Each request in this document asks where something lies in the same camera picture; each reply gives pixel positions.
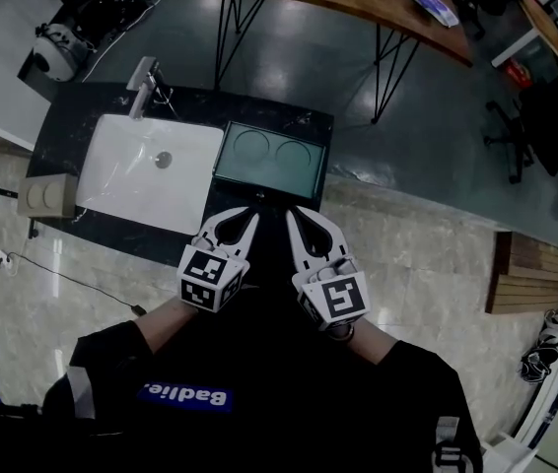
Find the black countertop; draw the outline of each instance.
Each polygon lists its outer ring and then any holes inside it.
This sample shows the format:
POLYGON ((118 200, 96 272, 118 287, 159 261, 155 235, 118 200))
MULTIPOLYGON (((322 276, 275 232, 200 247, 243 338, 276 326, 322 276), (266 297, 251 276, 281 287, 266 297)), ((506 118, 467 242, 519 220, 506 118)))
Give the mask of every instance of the black countertop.
MULTIPOLYGON (((91 138, 102 114, 127 114, 136 93, 125 85, 113 83, 64 84, 60 86, 35 144, 28 176, 70 173, 80 176, 91 138)), ((181 122, 204 124, 226 129, 229 121, 264 128, 308 142, 320 144, 325 152, 326 169, 333 117, 329 114, 223 92, 192 88, 174 88, 174 109, 181 122)), ((152 104, 146 117, 174 119, 170 109, 152 104)), ((298 203, 318 210, 324 180, 313 200, 299 199, 263 190, 244 188, 214 178, 211 181, 203 219, 229 208, 250 206, 261 221, 248 260, 251 270, 246 280, 260 283, 268 273, 288 276, 291 266, 285 209, 298 203), (261 264, 255 261, 263 259, 261 264), (268 260, 274 268, 268 267, 268 260)), ((77 207, 74 219, 36 219, 76 237, 128 254, 177 266, 191 236, 120 219, 108 214, 77 207)))

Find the chrome faucet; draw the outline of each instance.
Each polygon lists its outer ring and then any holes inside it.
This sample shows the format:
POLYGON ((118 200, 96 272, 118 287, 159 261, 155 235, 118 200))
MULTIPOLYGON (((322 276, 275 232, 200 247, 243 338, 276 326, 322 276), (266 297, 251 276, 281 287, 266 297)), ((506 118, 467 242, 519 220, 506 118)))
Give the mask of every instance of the chrome faucet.
POLYGON ((152 101, 155 92, 158 100, 154 100, 154 102, 168 105, 174 117, 180 119, 171 103, 174 90, 169 88, 168 95, 165 95, 168 88, 165 84, 163 73, 159 68, 159 62, 154 56, 144 56, 141 59, 125 88, 129 91, 138 92, 128 114, 131 119, 140 120, 143 118, 143 112, 150 104, 150 101, 152 101))

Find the black sleeve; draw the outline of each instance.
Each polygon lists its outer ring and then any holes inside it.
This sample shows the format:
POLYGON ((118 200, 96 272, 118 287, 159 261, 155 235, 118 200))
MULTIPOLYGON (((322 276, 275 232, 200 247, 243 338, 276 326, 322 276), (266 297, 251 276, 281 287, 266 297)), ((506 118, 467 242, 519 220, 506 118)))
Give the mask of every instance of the black sleeve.
POLYGON ((458 379, 458 373, 436 354, 398 341, 378 366, 386 383, 393 386, 399 400, 412 398, 412 419, 423 426, 426 447, 434 449, 436 429, 441 417, 457 417, 458 426, 454 444, 482 471, 480 441, 474 431, 469 408, 458 379))
MULTIPOLYGON (((125 398, 136 393, 152 357, 138 326, 128 321, 80 338, 69 366, 86 369, 97 418, 105 419, 114 415, 115 408, 122 408, 119 404, 125 398)), ((67 375, 47 391, 42 411, 50 417, 75 416, 67 375)))

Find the sink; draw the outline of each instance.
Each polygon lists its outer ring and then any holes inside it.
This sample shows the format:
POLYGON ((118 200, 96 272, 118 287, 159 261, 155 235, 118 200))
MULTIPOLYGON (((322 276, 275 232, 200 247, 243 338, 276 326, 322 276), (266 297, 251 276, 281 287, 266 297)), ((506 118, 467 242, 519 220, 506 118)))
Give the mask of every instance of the sink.
POLYGON ((104 114, 80 175, 89 210, 195 235, 224 132, 176 121, 104 114))

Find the power outlet box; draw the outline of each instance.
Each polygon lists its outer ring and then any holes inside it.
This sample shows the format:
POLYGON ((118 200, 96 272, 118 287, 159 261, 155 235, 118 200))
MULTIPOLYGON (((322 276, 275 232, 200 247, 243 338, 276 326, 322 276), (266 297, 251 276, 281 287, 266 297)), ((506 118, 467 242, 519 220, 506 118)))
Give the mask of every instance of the power outlet box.
POLYGON ((14 264, 14 260, 11 257, 8 257, 5 252, 0 250, 0 267, 5 268, 6 270, 11 270, 12 265, 14 264))

